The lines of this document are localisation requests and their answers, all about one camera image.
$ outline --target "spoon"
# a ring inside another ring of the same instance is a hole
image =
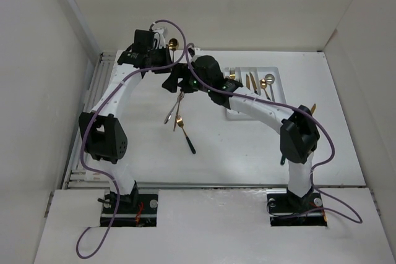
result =
[[[273,89],[272,89],[272,84],[275,83],[275,76],[273,74],[267,74],[265,76],[265,81],[267,82],[267,85],[270,86],[272,101],[275,102],[275,97],[273,95]]]
[[[169,49],[172,51],[172,62],[174,62],[174,52],[179,48],[179,41],[171,38],[168,42]]]
[[[186,131],[184,131],[184,122],[183,122],[183,119],[182,119],[182,117],[181,117],[180,115],[177,115],[176,122],[178,123],[178,126],[179,126],[180,128],[182,128],[183,133],[184,133],[184,135],[186,136],[186,140],[187,140],[188,146],[190,147],[191,152],[192,152],[193,154],[197,153],[196,149],[194,148],[194,146],[193,146],[192,143],[191,143],[190,138],[187,136]]]
[[[261,86],[261,89],[264,90],[265,96],[267,97],[267,99],[268,99],[268,100],[271,100],[271,98],[269,97],[269,95],[268,95],[268,93],[267,93],[267,90],[266,90],[266,88],[267,88],[267,82],[265,81],[265,79],[261,79],[261,80],[260,80],[260,86]]]

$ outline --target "white wall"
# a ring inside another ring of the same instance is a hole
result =
[[[396,255],[396,0],[353,0],[325,53]]]
[[[203,49],[323,49],[351,0],[76,0],[100,47],[126,48],[157,19]]]
[[[57,0],[0,0],[1,263],[33,262],[87,63]]]

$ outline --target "gold cutlery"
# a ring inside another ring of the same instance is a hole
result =
[[[254,80],[254,76],[251,72],[249,74],[250,74],[250,80],[252,82],[254,93],[258,95],[259,92],[257,92],[257,85],[256,85],[256,81]]]
[[[190,147],[191,153],[193,153],[193,154],[197,153],[196,149],[194,148],[194,146],[191,143],[190,138],[187,136],[186,131],[184,131],[184,122],[183,122],[182,117],[179,114],[177,115],[176,122],[178,123],[179,127],[182,128],[184,136],[186,136],[186,140],[187,140],[188,146]]]
[[[268,93],[267,93],[267,90],[266,90],[266,88],[267,88],[267,82],[265,81],[265,79],[260,80],[260,86],[261,86],[261,89],[264,90],[265,96],[267,97],[267,99],[268,99],[268,100],[271,100],[271,98],[269,97],[269,95],[268,95]]]
[[[169,49],[172,51],[172,62],[174,62],[174,52],[179,48],[179,41],[171,38],[168,42]]]
[[[231,80],[235,79],[235,68],[230,68],[230,79]]]
[[[314,103],[314,105],[312,105],[311,107],[311,115],[314,115],[315,110],[316,110],[316,103]]]
[[[250,79],[248,74],[246,74],[246,88],[250,90]]]

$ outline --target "screw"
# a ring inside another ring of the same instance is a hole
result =
[[[274,208],[275,206],[277,206],[277,204],[275,203],[275,199],[274,198],[270,198],[268,200],[268,206],[271,208]]]
[[[314,199],[314,204],[315,204],[317,207],[321,207],[321,206],[323,205],[322,199],[320,199],[320,198],[315,198],[315,199]]]
[[[157,208],[157,206],[158,206],[158,201],[156,201],[155,199],[150,201],[151,208]]]
[[[111,205],[110,205],[110,199],[106,199],[105,202],[106,202],[106,203],[103,204],[103,207],[104,207],[104,208],[109,208],[109,207],[111,206]]]

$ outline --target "white tabletop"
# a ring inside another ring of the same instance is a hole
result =
[[[323,53],[201,51],[220,67],[277,67],[286,102],[317,105],[314,116],[336,147],[334,160],[315,172],[320,185],[365,185],[348,127]],[[163,121],[176,100],[161,87],[168,75],[146,74],[121,117],[128,137],[122,160],[137,181],[198,184],[285,185],[288,165],[280,166],[279,136],[257,121],[228,121],[225,109],[203,92],[186,94],[180,114],[197,154],[193,155],[173,118]],[[314,163],[330,155],[324,136]]]
[[[363,224],[327,211],[328,227],[271,227],[265,190],[161,190],[157,227],[112,228],[99,252],[80,260],[75,243],[87,226],[98,226],[103,190],[57,190],[35,264],[395,263],[369,190],[326,191],[352,205]],[[81,253],[91,253],[104,231],[89,230]]]

